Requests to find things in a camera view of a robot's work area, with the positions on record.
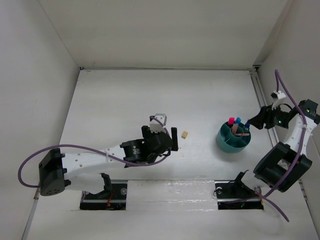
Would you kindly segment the small clear spray bottle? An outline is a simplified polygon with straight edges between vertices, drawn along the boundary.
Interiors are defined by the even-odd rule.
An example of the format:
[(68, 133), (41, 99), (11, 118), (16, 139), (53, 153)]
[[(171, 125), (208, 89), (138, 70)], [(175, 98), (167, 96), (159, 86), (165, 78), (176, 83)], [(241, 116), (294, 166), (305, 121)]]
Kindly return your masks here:
[(245, 132), (249, 132), (250, 131), (250, 124), (248, 122), (246, 122), (243, 129)]

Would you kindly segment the orange pen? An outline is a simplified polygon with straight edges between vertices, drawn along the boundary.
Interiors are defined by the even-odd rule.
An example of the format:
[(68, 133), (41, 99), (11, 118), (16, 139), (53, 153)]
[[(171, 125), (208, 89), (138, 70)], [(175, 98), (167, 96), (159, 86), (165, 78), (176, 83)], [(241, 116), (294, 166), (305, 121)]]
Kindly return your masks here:
[(237, 129), (238, 129), (238, 124), (233, 124), (232, 128), (231, 128), (231, 132), (233, 135), (235, 135), (237, 133)]

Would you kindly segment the red white pen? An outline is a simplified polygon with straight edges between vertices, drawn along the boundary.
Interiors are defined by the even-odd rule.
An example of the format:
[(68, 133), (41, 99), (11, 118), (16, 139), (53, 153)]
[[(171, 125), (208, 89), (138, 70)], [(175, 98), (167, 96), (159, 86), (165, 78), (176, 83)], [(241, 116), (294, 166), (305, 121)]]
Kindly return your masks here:
[(236, 133), (235, 136), (236, 137), (248, 137), (250, 136), (251, 134), (248, 133), (248, 132), (244, 132), (244, 133)]

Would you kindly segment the blue capped black highlighter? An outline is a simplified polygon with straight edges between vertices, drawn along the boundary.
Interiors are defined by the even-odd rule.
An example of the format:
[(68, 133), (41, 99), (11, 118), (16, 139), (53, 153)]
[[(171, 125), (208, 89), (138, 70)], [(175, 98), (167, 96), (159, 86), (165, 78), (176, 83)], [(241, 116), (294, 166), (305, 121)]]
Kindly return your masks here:
[(241, 118), (240, 117), (237, 117), (234, 121), (235, 124), (239, 125), (241, 123)]

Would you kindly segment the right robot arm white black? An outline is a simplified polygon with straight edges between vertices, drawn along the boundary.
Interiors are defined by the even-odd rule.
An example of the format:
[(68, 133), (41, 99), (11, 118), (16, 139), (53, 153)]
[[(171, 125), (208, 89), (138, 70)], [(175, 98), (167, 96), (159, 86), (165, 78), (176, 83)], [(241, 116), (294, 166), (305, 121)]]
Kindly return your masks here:
[(248, 120), (251, 126), (261, 130), (279, 126), (288, 130), (284, 142), (278, 142), (254, 168), (254, 176), (273, 188), (285, 175), (287, 169), (280, 166), (280, 161), (291, 165), (298, 157), (291, 172), (279, 184), (276, 190), (286, 192), (309, 168), (312, 161), (307, 158), (306, 147), (314, 128), (320, 123), (320, 115), (317, 114), (318, 104), (310, 99), (302, 100), (298, 107), (289, 112), (281, 110), (280, 106), (272, 109), (272, 106), (261, 107), (259, 113)]

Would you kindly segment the pink capped black highlighter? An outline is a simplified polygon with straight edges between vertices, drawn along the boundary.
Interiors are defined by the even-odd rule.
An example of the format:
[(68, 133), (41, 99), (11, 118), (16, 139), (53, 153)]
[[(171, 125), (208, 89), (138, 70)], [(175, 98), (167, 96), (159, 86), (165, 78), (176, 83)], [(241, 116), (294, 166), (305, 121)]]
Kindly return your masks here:
[(234, 117), (230, 117), (230, 118), (228, 119), (228, 121), (227, 121), (227, 124), (228, 124), (229, 126), (232, 126), (234, 123), (235, 123), (235, 118), (234, 118)]

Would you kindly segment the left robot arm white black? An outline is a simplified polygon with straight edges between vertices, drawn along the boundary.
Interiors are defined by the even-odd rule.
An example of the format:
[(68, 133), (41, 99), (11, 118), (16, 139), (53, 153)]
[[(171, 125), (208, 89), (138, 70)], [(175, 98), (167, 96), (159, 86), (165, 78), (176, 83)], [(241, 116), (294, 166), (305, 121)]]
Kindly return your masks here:
[(105, 151), (62, 153), (51, 149), (38, 165), (41, 196), (50, 197), (64, 190), (77, 190), (107, 198), (112, 191), (107, 170), (153, 166), (178, 151), (178, 130), (152, 132), (142, 126), (142, 138), (129, 140)]

